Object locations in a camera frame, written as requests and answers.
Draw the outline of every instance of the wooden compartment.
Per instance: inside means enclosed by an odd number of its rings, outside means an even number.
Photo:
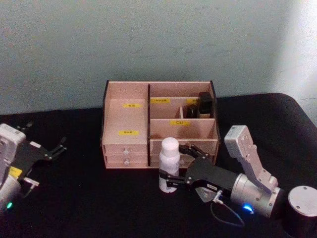
[[[200,92],[214,100],[212,118],[186,119]],[[218,152],[216,97],[212,82],[107,82],[101,146],[106,168],[158,168],[161,142],[176,138],[213,155]],[[181,154],[180,167],[194,158]]]

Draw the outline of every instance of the white bottle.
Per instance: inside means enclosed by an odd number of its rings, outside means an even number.
[[[179,143],[175,138],[168,137],[162,141],[162,149],[159,154],[159,168],[171,175],[178,176],[179,172]],[[166,180],[159,178],[159,188],[163,192],[174,192],[176,188],[167,187]]]

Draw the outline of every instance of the yellow label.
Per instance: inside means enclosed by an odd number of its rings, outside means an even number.
[[[138,135],[139,132],[137,130],[120,130],[118,134],[119,135]]]
[[[13,177],[15,177],[16,179],[20,176],[20,174],[22,173],[22,170],[16,168],[16,167],[10,167],[10,171],[9,174]]]
[[[151,98],[151,103],[170,103],[170,98]]]
[[[187,103],[188,105],[190,105],[190,104],[195,104],[195,105],[197,105],[197,103],[198,103],[198,98],[188,98],[188,99],[186,99],[186,103]]]
[[[190,126],[190,121],[188,120],[171,120],[170,125],[185,125]]]
[[[122,105],[123,108],[140,108],[142,105],[141,104],[137,104],[137,103],[125,103]]]

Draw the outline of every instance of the light blue wall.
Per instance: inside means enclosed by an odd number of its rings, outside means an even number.
[[[300,2],[1,1],[0,114],[99,107],[107,79],[212,79],[315,112],[317,7]]]

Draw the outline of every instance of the black table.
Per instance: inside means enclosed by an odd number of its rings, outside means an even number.
[[[263,167],[281,188],[317,187],[317,128],[294,99],[283,94],[219,98],[218,119],[222,139],[233,124],[249,127]],[[101,108],[0,117],[11,126],[31,120],[28,140],[52,149],[67,136],[68,150],[32,170],[29,177],[40,186],[1,220],[2,237],[286,237],[279,221],[246,214],[230,202],[246,227],[216,222],[197,194],[161,192],[156,169],[106,170]],[[223,142],[217,164],[243,172]],[[221,207],[215,212],[231,219]]]

